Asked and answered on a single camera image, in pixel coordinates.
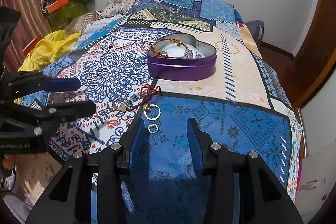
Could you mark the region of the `yellow blanket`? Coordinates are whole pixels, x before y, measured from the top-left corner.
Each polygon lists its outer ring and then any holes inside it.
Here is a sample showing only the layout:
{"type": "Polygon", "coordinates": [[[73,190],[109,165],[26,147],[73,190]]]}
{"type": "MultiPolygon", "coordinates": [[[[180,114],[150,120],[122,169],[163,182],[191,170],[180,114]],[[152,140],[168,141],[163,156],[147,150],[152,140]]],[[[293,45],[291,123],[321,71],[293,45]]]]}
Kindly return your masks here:
{"type": "Polygon", "coordinates": [[[39,40],[29,51],[18,72],[42,72],[45,67],[66,55],[79,40],[81,31],[58,30],[39,40]]]}

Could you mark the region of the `white drawer cabinet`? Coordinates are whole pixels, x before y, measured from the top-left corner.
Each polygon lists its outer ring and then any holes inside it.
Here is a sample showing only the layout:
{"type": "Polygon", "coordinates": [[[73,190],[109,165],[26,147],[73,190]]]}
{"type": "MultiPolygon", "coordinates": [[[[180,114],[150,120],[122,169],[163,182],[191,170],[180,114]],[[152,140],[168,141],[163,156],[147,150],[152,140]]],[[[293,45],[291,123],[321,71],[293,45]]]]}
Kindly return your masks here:
{"type": "Polygon", "coordinates": [[[335,184],[335,153],[333,142],[302,161],[295,205],[304,223],[317,214],[335,184]]]}

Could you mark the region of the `striped pillow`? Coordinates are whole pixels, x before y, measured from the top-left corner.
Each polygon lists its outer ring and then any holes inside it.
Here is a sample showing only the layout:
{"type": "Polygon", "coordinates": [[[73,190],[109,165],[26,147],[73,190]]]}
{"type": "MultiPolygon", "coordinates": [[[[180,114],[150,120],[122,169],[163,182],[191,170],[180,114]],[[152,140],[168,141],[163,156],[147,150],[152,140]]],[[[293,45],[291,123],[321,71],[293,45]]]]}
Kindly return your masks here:
{"type": "Polygon", "coordinates": [[[64,28],[64,31],[66,32],[67,35],[81,32],[83,33],[86,29],[86,27],[91,24],[93,21],[95,21],[100,15],[100,12],[98,11],[93,11],[89,12],[87,14],[84,14],[82,16],[79,16],[78,18],[72,20],[66,28],[64,28]]]}

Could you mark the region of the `orange box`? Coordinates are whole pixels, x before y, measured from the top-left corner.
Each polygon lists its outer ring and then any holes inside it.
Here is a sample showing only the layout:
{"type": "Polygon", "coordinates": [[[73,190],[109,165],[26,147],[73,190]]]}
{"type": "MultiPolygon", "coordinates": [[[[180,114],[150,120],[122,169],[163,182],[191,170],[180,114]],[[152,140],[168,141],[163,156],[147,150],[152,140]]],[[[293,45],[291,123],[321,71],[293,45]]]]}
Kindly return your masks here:
{"type": "Polygon", "coordinates": [[[56,2],[46,6],[46,11],[48,14],[51,14],[68,3],[69,3],[68,0],[57,0],[56,2]]]}

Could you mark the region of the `pile of clothes and boxes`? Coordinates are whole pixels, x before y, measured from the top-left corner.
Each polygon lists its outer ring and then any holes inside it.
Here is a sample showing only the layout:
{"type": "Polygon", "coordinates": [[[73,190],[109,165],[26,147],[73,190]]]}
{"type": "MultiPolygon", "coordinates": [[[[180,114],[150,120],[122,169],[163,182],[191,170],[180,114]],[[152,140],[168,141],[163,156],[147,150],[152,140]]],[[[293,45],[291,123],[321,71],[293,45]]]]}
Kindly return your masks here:
{"type": "Polygon", "coordinates": [[[46,6],[57,0],[41,0],[41,10],[52,31],[66,28],[72,20],[95,10],[95,0],[68,0],[69,3],[60,9],[48,14],[46,6]]]}

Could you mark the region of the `blue patchwork bedspread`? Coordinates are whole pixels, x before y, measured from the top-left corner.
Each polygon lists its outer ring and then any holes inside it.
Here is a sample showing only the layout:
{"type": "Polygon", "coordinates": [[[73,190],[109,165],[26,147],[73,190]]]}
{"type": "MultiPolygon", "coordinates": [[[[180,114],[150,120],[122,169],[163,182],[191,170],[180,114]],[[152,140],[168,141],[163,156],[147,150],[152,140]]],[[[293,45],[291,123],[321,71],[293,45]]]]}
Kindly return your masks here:
{"type": "Polygon", "coordinates": [[[75,151],[89,155],[120,140],[140,111],[140,90],[161,88],[144,116],[148,129],[134,174],[121,186],[130,223],[201,223],[210,180],[193,170],[189,118],[236,153],[255,150],[291,199],[298,185],[302,129],[277,73],[261,58],[233,6],[218,0],[108,0],[60,57],[39,53],[42,72],[76,77],[75,92],[37,92],[23,106],[92,100],[89,118],[63,123],[51,136],[52,154],[18,158],[19,186],[36,203],[75,151]]]}

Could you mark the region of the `purple heart-shaped tin box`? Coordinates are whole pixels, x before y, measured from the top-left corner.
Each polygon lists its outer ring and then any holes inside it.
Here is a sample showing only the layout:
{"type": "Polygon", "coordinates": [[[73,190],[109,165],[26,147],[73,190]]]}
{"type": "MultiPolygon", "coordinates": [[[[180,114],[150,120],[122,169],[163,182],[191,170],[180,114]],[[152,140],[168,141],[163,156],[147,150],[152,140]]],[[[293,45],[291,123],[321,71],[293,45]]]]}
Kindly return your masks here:
{"type": "Polygon", "coordinates": [[[171,81],[197,81],[216,71],[217,50],[190,34],[172,34],[149,45],[147,67],[152,77],[171,81]]]}

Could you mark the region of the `dark purple bag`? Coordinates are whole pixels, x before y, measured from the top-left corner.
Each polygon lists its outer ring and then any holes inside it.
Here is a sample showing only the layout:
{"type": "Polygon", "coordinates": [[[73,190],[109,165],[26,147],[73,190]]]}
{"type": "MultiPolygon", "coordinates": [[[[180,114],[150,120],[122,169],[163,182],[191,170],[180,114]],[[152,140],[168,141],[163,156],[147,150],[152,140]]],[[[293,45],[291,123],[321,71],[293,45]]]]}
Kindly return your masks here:
{"type": "Polygon", "coordinates": [[[245,25],[251,33],[257,48],[260,49],[264,36],[264,22],[262,20],[252,20],[250,22],[246,22],[245,25]]]}

